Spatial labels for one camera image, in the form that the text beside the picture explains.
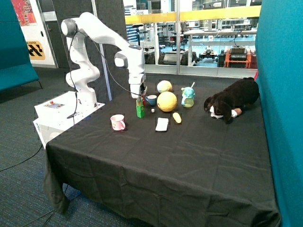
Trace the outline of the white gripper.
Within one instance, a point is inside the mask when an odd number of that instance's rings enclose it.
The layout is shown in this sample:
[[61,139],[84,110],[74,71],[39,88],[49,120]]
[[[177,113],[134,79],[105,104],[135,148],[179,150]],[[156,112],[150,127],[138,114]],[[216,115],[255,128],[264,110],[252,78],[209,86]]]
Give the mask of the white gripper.
[[142,97],[146,95],[147,86],[145,84],[145,74],[144,73],[130,73],[129,75],[129,85],[130,85],[130,92],[133,99],[137,99],[137,101],[141,101]]

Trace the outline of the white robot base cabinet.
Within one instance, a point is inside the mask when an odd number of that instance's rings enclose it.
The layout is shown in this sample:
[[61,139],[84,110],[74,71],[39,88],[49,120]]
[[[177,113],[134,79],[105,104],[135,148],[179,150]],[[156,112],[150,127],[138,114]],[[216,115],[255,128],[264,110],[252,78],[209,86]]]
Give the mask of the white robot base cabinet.
[[86,100],[75,91],[68,91],[36,105],[37,119],[33,124],[43,147],[104,105],[96,99]]

